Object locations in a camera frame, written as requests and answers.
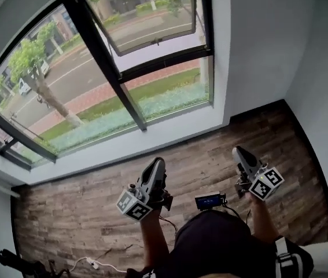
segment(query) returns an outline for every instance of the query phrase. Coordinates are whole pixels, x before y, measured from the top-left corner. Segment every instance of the road marking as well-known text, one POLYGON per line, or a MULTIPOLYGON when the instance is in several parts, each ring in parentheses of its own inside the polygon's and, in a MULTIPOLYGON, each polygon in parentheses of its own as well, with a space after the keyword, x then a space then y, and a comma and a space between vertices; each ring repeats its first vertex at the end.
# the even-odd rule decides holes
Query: road marking
POLYGON ((125 45, 125 44, 131 43, 131 42, 133 42, 133 41, 137 41, 137 40, 142 39, 142 38, 144 38, 144 37, 152 36, 152 35, 154 35, 154 34, 156 34, 156 33, 161 33, 161 32, 167 31, 167 30, 171 30, 171 29, 175 29, 175 28, 183 27, 183 26, 185 26, 185 25, 192 25, 192 23, 183 24, 183 25, 176 25, 176 26, 174 26, 174 27, 170 27, 170 28, 167 28, 167 29, 159 30, 159 31, 156 31, 156 32, 154 32, 154 33, 150 33, 150 34, 147 34, 147 35, 144 35, 144 36, 141 36, 141 37, 135 38, 135 39, 130 40, 130 41, 128 41, 128 42, 124 42, 123 44, 120 44, 120 45, 118 45, 117 47, 121 47, 121 46, 123 46, 123 45, 125 45))
POLYGON ((83 50, 82 52, 80 52, 80 57, 85 57, 88 56, 90 54, 90 51, 88 49, 83 50))
MULTIPOLYGON (((61 78, 65 77, 66 75, 68 75, 69 73, 71 73, 72 71, 78 69, 79 67, 81 67, 84 64, 87 64, 88 62, 90 62, 91 60, 93 60, 93 58, 90 58, 89 60, 81 63, 80 65, 76 66, 75 68, 72 68, 70 71, 66 72, 64 75, 61 75, 59 78, 57 78, 54 82, 52 82, 51 84, 48 85, 51 86, 53 84, 55 84, 56 82, 58 82, 61 78)), ((27 101, 19 110, 16 111, 16 114, 18 114, 22 109, 24 109, 32 100, 34 100, 37 96, 34 96, 33 98, 31 98, 29 101, 27 101)))

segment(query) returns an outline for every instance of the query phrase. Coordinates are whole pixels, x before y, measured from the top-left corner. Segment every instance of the small screen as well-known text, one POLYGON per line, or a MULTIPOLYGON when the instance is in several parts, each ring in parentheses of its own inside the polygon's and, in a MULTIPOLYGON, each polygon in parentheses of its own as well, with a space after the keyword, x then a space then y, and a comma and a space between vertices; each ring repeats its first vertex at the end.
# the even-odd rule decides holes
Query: small screen
POLYGON ((220 196, 216 195, 216 196, 209 196, 209 197, 196 199, 196 204, 198 209, 204 210, 204 209, 210 209, 212 207, 220 206, 222 203, 220 200, 220 196))

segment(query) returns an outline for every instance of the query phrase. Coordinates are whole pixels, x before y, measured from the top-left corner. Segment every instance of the white cable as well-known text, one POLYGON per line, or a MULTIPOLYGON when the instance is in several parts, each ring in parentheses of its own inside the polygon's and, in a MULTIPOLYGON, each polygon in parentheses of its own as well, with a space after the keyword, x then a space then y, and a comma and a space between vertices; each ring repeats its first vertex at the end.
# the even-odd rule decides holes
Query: white cable
POLYGON ((113 265, 109 265, 109 264, 102 264, 98 261, 93 261, 93 262, 96 262, 97 264, 101 265, 101 266, 110 266, 111 268, 114 268, 116 271, 120 272, 120 273, 126 273, 127 271, 122 271, 122 270, 118 270, 116 269, 113 265))
POLYGON ((75 270, 76 265, 78 264, 78 262, 80 262, 80 261, 83 260, 83 259, 89 259, 89 260, 91 260, 92 262, 95 262, 96 264, 99 264, 99 265, 101 265, 101 266, 110 266, 111 268, 115 269, 115 270, 118 271, 119 273, 126 273, 126 272, 127 272, 127 271, 118 270, 118 269, 116 269, 113 265, 110 265, 110 264, 102 264, 102 263, 100 263, 100 262, 98 262, 98 261, 95 261, 95 260, 91 259, 90 257, 81 257, 81 258, 79 258, 79 259, 75 262, 75 264, 74 264, 74 266, 72 267, 72 269, 70 270, 70 272, 72 272, 73 270, 75 270))
POLYGON ((82 259, 86 259, 87 257, 81 257, 81 258, 79 258, 76 262, 75 262, 75 264, 74 264, 74 266, 72 267, 72 269, 70 270, 70 272, 72 272, 73 270, 75 270, 75 268, 76 268, 76 265, 78 264, 78 262, 80 262, 82 259))

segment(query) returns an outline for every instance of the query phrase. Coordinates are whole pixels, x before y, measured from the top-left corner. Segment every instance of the red brick sidewalk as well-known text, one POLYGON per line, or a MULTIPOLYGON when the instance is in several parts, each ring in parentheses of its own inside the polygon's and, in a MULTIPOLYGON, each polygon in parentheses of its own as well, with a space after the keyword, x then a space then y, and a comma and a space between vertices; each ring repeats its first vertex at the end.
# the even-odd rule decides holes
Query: red brick sidewalk
MULTIPOLYGON (((131 90, 146 83, 156 81, 158 79, 168 77, 170 75, 177 74, 185 70, 197 68, 199 66, 199 59, 188 61, 133 79, 126 83, 126 87, 128 90, 131 90)), ((79 97, 76 97, 73 100, 67 102, 66 107, 75 114, 78 114, 92 107, 93 105, 99 104, 100 102, 110 99, 114 96, 116 96, 116 94, 112 90, 111 85, 109 83, 104 83, 103 85, 97 86, 94 89, 91 89, 90 91, 80 95, 79 97)), ((54 127, 58 123, 62 122, 63 120, 64 118, 57 111, 53 111, 42 119, 40 119, 39 121, 37 121, 32 126, 30 126, 29 129, 36 134, 41 134, 46 130, 54 127)))

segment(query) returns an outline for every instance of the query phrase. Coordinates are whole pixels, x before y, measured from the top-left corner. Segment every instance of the window frame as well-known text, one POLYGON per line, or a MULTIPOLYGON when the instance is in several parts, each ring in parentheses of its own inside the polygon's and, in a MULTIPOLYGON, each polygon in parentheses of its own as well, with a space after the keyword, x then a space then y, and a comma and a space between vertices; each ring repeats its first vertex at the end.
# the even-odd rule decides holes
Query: window frame
MULTIPOLYGON (((6 49, 0 55, 0 66, 6 60, 7 56, 11 54, 14 48, 21 42, 21 40, 45 17, 52 13, 55 9, 64 5, 67 12, 69 13, 70 19, 73 21, 76 29, 79 31, 80 36, 84 40, 87 48, 89 49, 93 59, 98 64, 102 73, 106 76, 107 81, 112 86, 118 98, 122 101, 125 108, 128 110, 136 126, 127 128, 125 130, 113 133, 106 137, 102 137, 95 141, 91 141, 85 145, 75 147, 59 155, 55 155, 45 149, 43 146, 39 145, 28 136, 26 136, 21 130, 13 126, 9 121, 0 115, 0 128, 12 137, 12 140, 8 143, 1 145, 0 143, 0 155, 8 159, 12 163, 26 169, 31 170, 34 167, 44 164, 44 162, 51 161, 56 163, 57 158, 64 157, 70 153, 74 153, 85 147, 94 145, 96 143, 101 143, 107 139, 111 139, 123 133, 128 133, 135 130, 138 126, 141 131, 146 131, 147 126, 156 124, 163 120, 176 117, 183 113, 190 112, 197 108, 202 108, 205 104, 209 103, 213 106, 213 92, 214 92, 214 34, 213 34, 213 18, 212 18, 212 2, 211 0, 202 0, 202 8, 204 14, 204 28, 205 28, 205 44, 201 46, 191 47, 189 49, 181 50, 166 56, 161 56, 159 58, 147 61, 143 64, 134 66, 123 72, 119 72, 117 69, 113 58, 111 57, 108 47, 104 44, 99 32, 94 24, 93 11, 89 7, 86 0, 55 0, 45 7, 38 15, 35 16, 27 25, 25 25, 19 33, 14 37, 14 39, 9 42, 6 49), (135 79, 137 77, 146 75, 157 70, 184 63, 197 58, 208 57, 209 60, 209 101, 201 104, 194 105, 192 107, 184 108, 178 112, 173 112, 167 115, 159 116, 156 119, 146 122, 139 107, 134 103, 131 98, 129 91, 126 89, 124 83, 135 79), (28 149, 36 152, 38 155, 43 156, 46 160, 41 160, 41 162, 31 163, 30 160, 16 153, 10 148, 11 145, 20 142, 28 149)), ((196 7, 196 0, 194 0, 193 7, 196 7)))
POLYGON ((126 49, 124 51, 120 51, 119 48, 117 47, 117 45, 115 44, 115 41, 110 36, 110 33, 103 26, 103 24, 100 21, 100 19, 97 17, 97 15, 94 13, 94 11, 92 10, 92 8, 88 4, 89 11, 91 12, 91 15, 92 15, 95 23, 101 29, 101 31, 104 34, 104 36, 106 37, 108 43, 112 46, 113 50, 115 51, 115 53, 119 57, 124 56, 124 55, 129 54, 129 53, 132 53, 132 52, 135 52, 136 50, 145 48, 147 46, 159 44, 159 43, 162 43, 162 42, 167 41, 167 40, 170 40, 170 39, 174 39, 174 38, 178 38, 178 37, 181 37, 181 36, 185 36, 185 35, 189 35, 189 34, 195 33, 195 31, 196 31, 196 13, 197 12, 196 11, 193 11, 193 9, 196 10, 197 0, 191 0, 191 6, 192 6, 192 14, 191 14, 191 29, 190 30, 188 30, 188 31, 182 31, 182 32, 179 32, 179 33, 174 33, 174 34, 171 34, 171 35, 164 36, 157 43, 156 42, 155 43, 153 43, 153 42, 145 42, 145 43, 141 43, 139 45, 136 45, 134 47, 131 47, 129 49, 126 49))

